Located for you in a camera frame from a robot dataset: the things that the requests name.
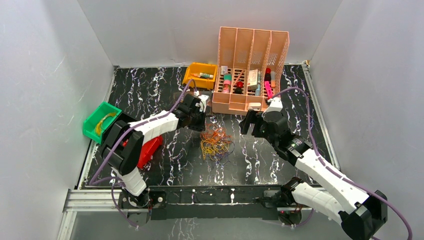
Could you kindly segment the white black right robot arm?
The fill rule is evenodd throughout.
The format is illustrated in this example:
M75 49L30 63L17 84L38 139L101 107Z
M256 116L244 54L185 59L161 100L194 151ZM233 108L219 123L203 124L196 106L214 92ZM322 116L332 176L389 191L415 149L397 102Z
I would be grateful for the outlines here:
M387 197L379 190L366 193L349 184L349 179L315 152L313 145L292 133L280 111L250 109L239 124L241 134L254 125L252 135L265 139L276 154L317 181L325 191L317 190L293 177L281 186L273 199L288 207L309 206L338 223L352 240L369 240L388 220Z

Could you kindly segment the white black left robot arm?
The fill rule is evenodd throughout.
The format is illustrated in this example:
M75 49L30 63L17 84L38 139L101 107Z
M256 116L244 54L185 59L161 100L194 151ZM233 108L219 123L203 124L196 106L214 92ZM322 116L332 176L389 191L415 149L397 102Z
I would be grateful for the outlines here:
M202 132L206 126L208 95L187 94L170 110L135 121L116 121L101 145L104 160L116 171L124 189L130 193L130 202L137 208L149 203L147 184L138 170L143 146L154 138L181 128Z

